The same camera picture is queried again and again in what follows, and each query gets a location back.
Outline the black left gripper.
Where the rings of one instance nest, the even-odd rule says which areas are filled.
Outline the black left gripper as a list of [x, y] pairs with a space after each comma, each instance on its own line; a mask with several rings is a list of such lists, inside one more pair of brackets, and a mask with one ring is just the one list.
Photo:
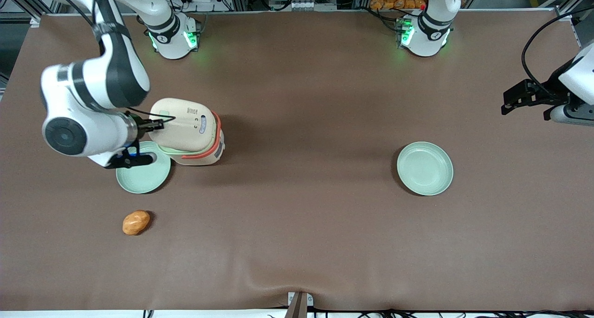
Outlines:
[[530, 79], [524, 79], [504, 92], [504, 104], [501, 115], [508, 115], [512, 110], [524, 106], [547, 104], [561, 106], [570, 103], [571, 91], [560, 81], [565, 70], [555, 70], [547, 81], [539, 82], [529, 73]]

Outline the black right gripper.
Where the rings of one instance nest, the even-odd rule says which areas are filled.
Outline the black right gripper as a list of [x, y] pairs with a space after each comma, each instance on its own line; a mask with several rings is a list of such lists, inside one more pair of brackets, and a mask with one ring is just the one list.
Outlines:
[[162, 119], [144, 119], [132, 112], [123, 113], [123, 117], [126, 123], [127, 131], [127, 138], [123, 145], [125, 148], [138, 143], [147, 131], [152, 132], [154, 130], [162, 130], [164, 128], [164, 121]]

